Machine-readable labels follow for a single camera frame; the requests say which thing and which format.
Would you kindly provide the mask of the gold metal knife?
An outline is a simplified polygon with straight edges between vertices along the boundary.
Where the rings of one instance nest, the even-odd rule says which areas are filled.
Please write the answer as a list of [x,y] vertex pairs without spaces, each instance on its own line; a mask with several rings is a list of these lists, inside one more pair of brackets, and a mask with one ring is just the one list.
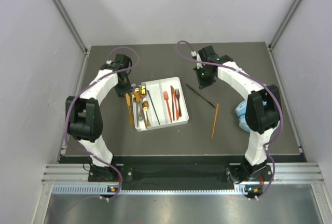
[[129,124],[134,125],[133,113],[132,113],[132,109],[131,109],[131,98],[130,98],[129,93],[126,94],[126,103],[127,103],[127,107],[128,107],[128,113],[129,113]]

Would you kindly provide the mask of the gold thin utensil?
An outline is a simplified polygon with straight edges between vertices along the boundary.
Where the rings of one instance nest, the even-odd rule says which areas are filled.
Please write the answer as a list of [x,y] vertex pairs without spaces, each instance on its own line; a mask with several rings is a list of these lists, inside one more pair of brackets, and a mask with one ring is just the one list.
[[133,92],[133,99],[135,100],[136,103],[138,103],[139,105],[141,105],[141,97],[140,94],[138,92]]

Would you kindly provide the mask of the iridescent purple spoon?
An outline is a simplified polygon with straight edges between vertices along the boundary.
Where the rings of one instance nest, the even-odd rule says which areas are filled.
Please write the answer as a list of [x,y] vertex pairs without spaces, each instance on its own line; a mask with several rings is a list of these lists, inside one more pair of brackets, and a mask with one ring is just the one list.
[[141,97],[141,108],[140,108],[140,110],[141,110],[141,116],[142,116],[142,119],[143,119],[143,115],[144,115],[144,114],[143,114],[143,106],[142,106],[142,103],[143,103],[144,98],[146,97],[146,94],[147,94],[146,86],[141,86],[141,89],[140,89],[139,94],[140,94],[140,97]]

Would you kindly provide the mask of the black chopstick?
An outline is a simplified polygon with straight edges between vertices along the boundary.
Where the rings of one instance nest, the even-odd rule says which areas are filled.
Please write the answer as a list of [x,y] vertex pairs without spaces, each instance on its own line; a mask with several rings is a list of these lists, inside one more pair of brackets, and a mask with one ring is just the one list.
[[216,109],[216,106],[210,102],[209,100],[207,100],[203,95],[201,95],[198,91],[196,91],[193,87],[191,87],[190,85],[188,85],[187,83],[185,83],[185,85],[193,92],[195,93],[197,96],[201,97],[203,100],[205,100],[209,105],[211,105],[214,109]]
[[150,94],[150,91],[149,91],[149,90],[147,90],[147,94],[148,94],[148,96],[149,96],[149,98],[150,98],[150,101],[151,101],[151,104],[152,104],[152,106],[153,106],[153,110],[154,110],[154,113],[155,113],[155,116],[156,116],[156,119],[157,119],[158,125],[160,125],[160,121],[159,121],[159,118],[158,118],[158,115],[157,115],[157,112],[156,112],[156,109],[155,109],[155,106],[154,106],[154,103],[153,103],[153,99],[152,99],[152,97],[151,97],[151,94]]

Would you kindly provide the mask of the gold metal spoon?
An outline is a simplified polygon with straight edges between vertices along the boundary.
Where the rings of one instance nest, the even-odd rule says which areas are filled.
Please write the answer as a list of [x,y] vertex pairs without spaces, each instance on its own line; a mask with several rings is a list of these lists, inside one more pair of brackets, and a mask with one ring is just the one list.
[[148,118],[148,108],[149,108],[149,103],[148,101],[144,101],[142,103],[142,106],[143,106],[143,110],[145,112],[145,119],[146,119],[146,128],[150,127],[150,121],[149,121],[149,118]]

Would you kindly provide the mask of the white divided utensil tray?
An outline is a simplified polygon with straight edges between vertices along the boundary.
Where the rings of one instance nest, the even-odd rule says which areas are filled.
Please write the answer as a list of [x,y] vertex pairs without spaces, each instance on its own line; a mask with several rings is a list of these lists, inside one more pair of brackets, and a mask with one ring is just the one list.
[[[175,125],[181,125],[181,124],[187,124],[189,121],[189,113],[187,110],[186,102],[183,95],[182,85],[181,81],[178,77],[171,77],[166,79],[159,79],[159,80],[153,80],[153,81],[146,81],[142,82],[139,85],[132,84],[132,87],[135,86],[146,86],[146,89],[150,91],[151,97],[153,99],[153,103],[160,121],[160,125],[158,125],[153,106],[151,104],[150,98],[147,94],[147,96],[144,98],[144,101],[148,101],[149,108],[148,108],[148,118],[150,121],[150,127],[146,128],[146,119],[145,119],[145,112],[143,116],[143,120],[140,122],[139,127],[137,126],[137,120],[136,120],[136,105],[137,103],[135,100],[132,100],[132,106],[133,106],[133,118],[134,118],[134,126],[135,129],[138,132],[142,131],[150,131],[153,129],[160,129],[160,128],[166,128],[171,127]],[[169,106],[170,111],[172,115],[172,99],[171,99],[171,88],[170,86],[173,86],[174,89],[179,89],[180,98],[179,103],[181,106],[181,112],[182,116],[177,120],[176,119],[176,108],[175,108],[175,121],[170,122],[170,118],[168,115],[167,105],[163,97],[163,92],[166,91],[169,96]]]

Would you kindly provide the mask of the orange plastic fork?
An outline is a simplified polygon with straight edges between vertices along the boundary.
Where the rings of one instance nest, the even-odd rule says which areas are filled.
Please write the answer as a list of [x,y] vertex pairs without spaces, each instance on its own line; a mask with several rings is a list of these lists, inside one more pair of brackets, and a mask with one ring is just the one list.
[[168,110],[168,115],[169,115],[169,118],[170,118],[170,122],[173,122],[171,111],[170,111],[170,106],[169,106],[169,96],[168,96],[168,93],[166,91],[163,92],[163,97],[164,97],[164,100],[165,100],[166,105],[167,105],[167,110]]

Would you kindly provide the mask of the orange plastic knife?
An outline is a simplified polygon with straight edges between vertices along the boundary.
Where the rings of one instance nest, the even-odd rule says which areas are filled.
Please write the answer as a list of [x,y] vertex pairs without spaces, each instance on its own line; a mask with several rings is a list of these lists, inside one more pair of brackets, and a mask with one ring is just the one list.
[[178,120],[182,116],[181,106],[178,106],[177,99],[175,96],[174,96],[174,98],[175,98],[175,108],[176,108],[176,119]]

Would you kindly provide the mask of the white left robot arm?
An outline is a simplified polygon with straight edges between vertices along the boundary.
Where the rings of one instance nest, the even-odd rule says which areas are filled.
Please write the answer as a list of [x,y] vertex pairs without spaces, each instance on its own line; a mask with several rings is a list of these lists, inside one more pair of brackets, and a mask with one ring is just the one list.
[[107,61],[97,76],[78,96],[69,96],[65,102],[66,136],[71,136],[84,146],[92,164],[100,168],[105,180],[116,178],[118,169],[113,163],[113,154],[102,137],[103,119],[100,104],[115,89],[119,97],[132,90],[128,74],[132,60],[125,54],[117,54],[114,61]]

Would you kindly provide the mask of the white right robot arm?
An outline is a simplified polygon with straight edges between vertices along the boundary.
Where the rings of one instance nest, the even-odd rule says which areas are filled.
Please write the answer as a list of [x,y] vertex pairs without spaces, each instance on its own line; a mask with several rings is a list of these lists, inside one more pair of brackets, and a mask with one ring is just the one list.
[[220,79],[236,90],[246,102],[244,119],[250,130],[248,148],[239,168],[231,169],[229,176],[235,183],[255,180],[266,167],[268,143],[281,119],[278,87],[257,81],[229,56],[220,57],[212,46],[198,52],[192,51],[191,56],[197,61],[194,70],[200,89]]

